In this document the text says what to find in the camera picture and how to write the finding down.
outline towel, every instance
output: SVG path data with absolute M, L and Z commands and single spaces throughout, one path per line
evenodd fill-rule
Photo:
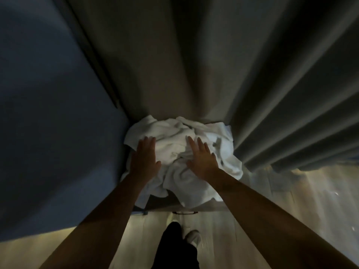
M 242 163 L 233 155 L 230 126 L 222 122 L 202 124 L 183 117 L 157 121 L 149 115 L 134 124 L 126 134 L 124 144 L 130 146 L 132 151 L 121 181 L 128 175 L 132 152 L 137 148 L 138 141 L 145 136 L 156 137 L 156 161 L 160 160 L 162 167 L 141 191 L 135 203 L 137 207 L 145 208 L 151 194 L 166 197 L 167 190 L 172 191 L 186 208 L 197 207 L 212 198 L 222 201 L 212 186 L 199 179 L 186 166 L 186 162 L 193 159 L 187 136 L 195 141 L 200 137 L 208 144 L 211 153 L 215 153 L 220 169 L 237 180 L 242 177 Z

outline forearm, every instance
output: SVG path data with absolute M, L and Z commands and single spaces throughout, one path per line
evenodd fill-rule
M 307 226 L 224 171 L 213 172 L 208 182 L 273 269 L 289 264 L 291 268 L 357 268 Z
M 134 203 L 144 185 L 127 176 L 41 266 L 108 268 L 117 251 Z

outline towel fold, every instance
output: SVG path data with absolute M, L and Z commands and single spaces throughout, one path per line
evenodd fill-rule
M 172 191 L 182 206 L 197 207 L 212 198 L 222 201 L 219 194 L 207 182 L 199 179 L 186 166 L 187 160 L 193 158 L 187 136 L 200 137 L 209 146 L 211 153 L 216 154 L 218 167 L 237 180 L 242 177 L 242 163 L 233 155 L 233 138 L 230 126 L 224 123 L 202 124 L 189 121 L 183 117 L 157 121 L 151 115 L 134 124 L 127 132 L 124 144 L 134 151 L 138 141 L 145 136 L 156 137 L 156 161 L 162 167 L 140 193 L 135 205 L 145 208 L 150 195 L 166 197 L 167 190 Z M 127 161 L 130 168 L 131 154 Z M 128 175 L 125 172 L 121 181 Z

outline person's left hand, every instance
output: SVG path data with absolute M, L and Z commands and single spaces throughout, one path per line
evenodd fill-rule
M 161 168 L 161 162 L 156 162 L 155 155 L 156 138 L 151 140 L 145 137 L 139 140 L 137 151 L 132 154 L 130 175 L 136 176 L 143 182 L 143 186 L 147 184 Z

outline crumpled white fabric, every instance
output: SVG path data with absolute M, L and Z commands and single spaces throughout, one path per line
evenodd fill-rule
M 209 149 L 216 154 L 218 167 L 237 180 L 242 177 L 242 163 L 233 155 L 233 138 L 230 126 L 224 123 L 202 124 L 183 117 L 157 121 L 151 115 L 134 124 L 127 132 L 124 144 L 133 150 L 138 141 L 145 136 L 156 137 L 156 161 L 162 167 L 140 193 L 135 205 L 145 208 L 150 195 L 166 197 L 167 190 L 172 191 L 186 208 L 197 207 L 212 198 L 222 201 L 219 194 L 207 182 L 199 179 L 186 166 L 187 160 L 193 158 L 187 136 L 192 139 L 200 137 Z M 127 170 L 131 154 L 127 161 Z M 125 172 L 121 181 L 128 175 Z

